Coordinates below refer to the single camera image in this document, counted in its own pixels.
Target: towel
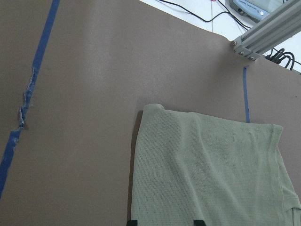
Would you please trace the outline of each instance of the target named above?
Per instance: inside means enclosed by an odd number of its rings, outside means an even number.
[[[282,127],[146,105],[135,149],[138,226],[300,226]]]

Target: black object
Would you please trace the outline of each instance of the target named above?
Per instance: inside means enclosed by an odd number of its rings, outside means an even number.
[[[138,220],[129,220],[127,222],[127,226],[137,226],[138,225]]]
[[[194,220],[194,226],[206,226],[203,220]]]

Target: blue tape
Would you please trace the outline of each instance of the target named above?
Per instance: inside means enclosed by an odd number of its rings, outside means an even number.
[[[245,99],[245,112],[246,112],[246,122],[250,123],[250,112],[249,112],[249,103],[248,103],[248,91],[246,85],[246,71],[248,66],[243,69],[243,84],[244,84],[244,99]]]
[[[47,16],[45,26],[43,29],[42,36],[40,38],[40,42],[36,51],[36,54],[34,56],[34,60],[32,63],[32,76],[30,78],[28,87],[24,93],[24,104],[20,107],[19,110],[19,129],[15,131],[11,131],[8,142],[6,144],[4,154],[2,157],[2,161],[0,164],[0,199],[2,196],[2,192],[4,189],[4,185],[8,176],[8,169],[11,165],[11,162],[14,157],[16,144],[19,141],[21,131],[24,127],[24,122],[26,118],[26,113],[30,104],[30,100],[34,91],[34,87],[39,75],[39,70],[42,64],[43,56],[46,50],[46,46],[50,37],[51,29],[53,26],[53,23],[55,21],[56,12],[59,6],[60,0],[53,0],[49,14]]]

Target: blue device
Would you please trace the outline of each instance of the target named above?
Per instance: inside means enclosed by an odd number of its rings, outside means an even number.
[[[286,1],[287,0],[229,0],[231,8],[243,16],[249,16],[257,23]]]

